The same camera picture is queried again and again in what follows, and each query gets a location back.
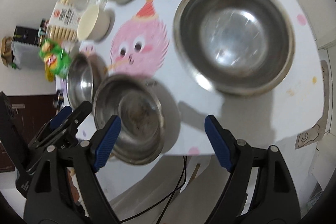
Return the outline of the green chip bag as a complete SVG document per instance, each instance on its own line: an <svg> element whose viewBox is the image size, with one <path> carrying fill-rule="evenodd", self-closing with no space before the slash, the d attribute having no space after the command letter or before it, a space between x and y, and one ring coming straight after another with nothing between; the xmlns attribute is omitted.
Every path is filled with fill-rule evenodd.
<svg viewBox="0 0 336 224"><path fill-rule="evenodd" d="M39 51L39 57L53 75L61 79L67 78L71 58L57 42L45 39Z"/></svg>

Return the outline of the cartoon monster tablecloth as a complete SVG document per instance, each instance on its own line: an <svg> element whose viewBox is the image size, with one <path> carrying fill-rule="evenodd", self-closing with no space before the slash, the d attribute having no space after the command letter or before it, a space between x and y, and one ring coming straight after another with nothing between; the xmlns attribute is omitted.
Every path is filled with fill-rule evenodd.
<svg viewBox="0 0 336 224"><path fill-rule="evenodd" d="M295 137L312 128L322 117L324 91L319 54L313 33L297 0L277 0L291 24L295 45L291 68L271 91L254 97L234 97L218 92L208 76L194 71L189 59L174 38L174 14L187 0L154 0L154 10L167 29L169 46L162 66L149 85L158 94L163 107L168 136L163 153L167 155L211 155L214 150L204 131L207 115L216 116L222 126L237 138L258 147L267 147L282 139ZM123 23L145 5L145 0L107 9L116 13L109 35L101 42L81 42L73 55L96 57L112 67L112 39Z"/></svg>

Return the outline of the large steel bowl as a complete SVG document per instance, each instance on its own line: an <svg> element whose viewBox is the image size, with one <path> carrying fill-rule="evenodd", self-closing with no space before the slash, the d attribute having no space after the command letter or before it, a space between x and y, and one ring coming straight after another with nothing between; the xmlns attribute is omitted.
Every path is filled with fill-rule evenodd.
<svg viewBox="0 0 336 224"><path fill-rule="evenodd" d="M293 27L278 0L181 0L173 35L199 86L238 97L273 90L294 59Z"/></svg>

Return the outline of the medium steel bowl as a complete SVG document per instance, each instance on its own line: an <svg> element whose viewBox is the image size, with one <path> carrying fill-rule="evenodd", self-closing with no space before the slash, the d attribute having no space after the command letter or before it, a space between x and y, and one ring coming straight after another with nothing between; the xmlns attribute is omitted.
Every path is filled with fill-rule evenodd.
<svg viewBox="0 0 336 224"><path fill-rule="evenodd" d="M99 85L93 100L96 128L103 128L112 115L121 119L112 149L116 158L132 165L157 159L165 141L165 121L161 102L143 79L113 75Z"/></svg>

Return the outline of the biscuit box white label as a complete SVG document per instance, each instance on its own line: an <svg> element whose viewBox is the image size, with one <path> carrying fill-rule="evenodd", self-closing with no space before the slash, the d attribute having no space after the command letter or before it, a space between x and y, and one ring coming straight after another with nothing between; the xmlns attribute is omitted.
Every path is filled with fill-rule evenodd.
<svg viewBox="0 0 336 224"><path fill-rule="evenodd" d="M75 8L74 0L57 0L49 19L46 37L58 43L77 42L77 27L84 11Z"/></svg>

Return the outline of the cream ceramic bowl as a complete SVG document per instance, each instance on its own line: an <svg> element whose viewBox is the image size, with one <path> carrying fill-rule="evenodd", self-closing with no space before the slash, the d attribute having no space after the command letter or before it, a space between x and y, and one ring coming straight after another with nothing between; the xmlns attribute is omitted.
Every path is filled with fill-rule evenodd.
<svg viewBox="0 0 336 224"><path fill-rule="evenodd" d="M99 5L90 5L84 11L77 27L77 39L100 41L108 32L110 15Z"/></svg>

